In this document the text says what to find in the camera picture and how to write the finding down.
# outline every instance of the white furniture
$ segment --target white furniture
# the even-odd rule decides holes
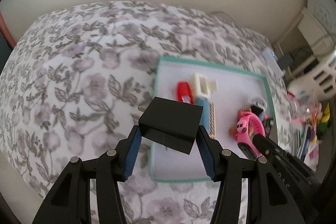
[[[303,8],[290,28],[277,41],[276,45],[283,54],[281,43],[297,27],[313,52],[313,55],[295,70],[290,71],[287,68],[289,78],[293,79],[287,90],[294,95],[314,92],[319,100],[327,100],[336,95],[335,24],[336,3],[334,0],[308,0],[307,8]],[[319,61],[318,65],[300,76],[303,70],[316,59]]]

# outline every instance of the red pipe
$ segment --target red pipe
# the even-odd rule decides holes
[[[0,32],[2,36],[7,40],[9,46],[11,48],[14,48],[16,46],[16,42],[6,26],[6,23],[2,17],[1,11],[0,11]]]

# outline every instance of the pink watch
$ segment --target pink watch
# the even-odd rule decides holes
[[[257,148],[252,143],[248,126],[249,124],[253,126],[253,131],[255,134],[261,134],[265,137],[265,130],[262,122],[257,115],[252,112],[242,112],[242,118],[237,124],[237,135],[236,139],[238,142],[238,147],[243,151],[243,153],[251,160],[255,160],[262,154],[257,150]]]

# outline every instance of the red bottle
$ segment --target red bottle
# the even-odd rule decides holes
[[[179,82],[177,84],[177,100],[179,102],[193,104],[193,96],[191,94],[190,86],[188,82]]]

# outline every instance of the watch face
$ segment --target watch face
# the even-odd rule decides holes
[[[240,148],[240,150],[242,150],[242,152],[249,160],[257,159],[256,154],[253,152],[251,147],[249,147],[246,143],[238,143],[238,147]]]

